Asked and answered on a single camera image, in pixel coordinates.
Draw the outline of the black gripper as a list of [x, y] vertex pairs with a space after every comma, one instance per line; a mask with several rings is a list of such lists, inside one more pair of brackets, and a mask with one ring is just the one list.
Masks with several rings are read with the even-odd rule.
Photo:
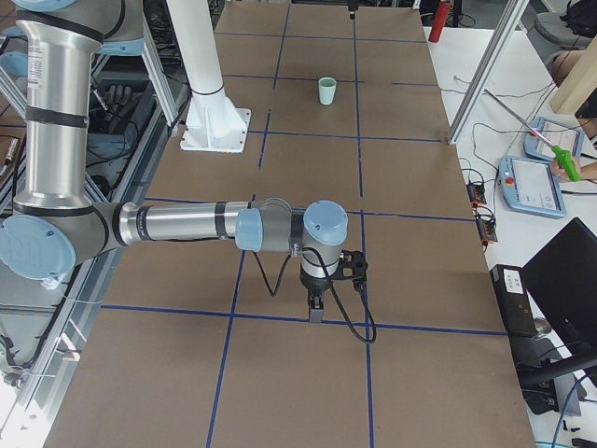
[[[348, 5], [349, 9], [358, 9], [358, 1], [357, 0], [348, 0], [347, 5]], [[354, 10], [349, 10], [349, 18], [350, 18], [350, 20], [355, 19], [355, 11]]]
[[307, 289], [309, 322], [322, 323], [325, 313], [324, 293], [326, 290], [331, 289], [333, 283], [325, 278], [311, 276], [303, 269], [300, 270], [299, 279]]

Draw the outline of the person's hand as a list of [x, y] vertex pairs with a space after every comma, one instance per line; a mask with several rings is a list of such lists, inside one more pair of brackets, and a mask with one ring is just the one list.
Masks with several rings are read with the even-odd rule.
[[[575, 174], [569, 175], [570, 167], [574, 166]], [[563, 182], [578, 182], [583, 179], [581, 165], [577, 157], [573, 157], [570, 162], [561, 163], [557, 158], [551, 162], [551, 172]]]

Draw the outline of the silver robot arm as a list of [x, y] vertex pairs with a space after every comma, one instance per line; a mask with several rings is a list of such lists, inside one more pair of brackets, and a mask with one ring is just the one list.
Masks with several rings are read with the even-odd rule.
[[231, 240], [300, 258], [309, 317], [322, 319], [324, 293], [348, 260], [348, 217], [337, 203], [299, 212], [278, 198], [140, 206], [86, 197], [91, 60], [105, 44], [143, 47], [141, 2], [20, 1], [17, 23], [28, 40], [27, 166], [1, 226], [1, 259], [12, 272], [44, 280], [139, 242]]

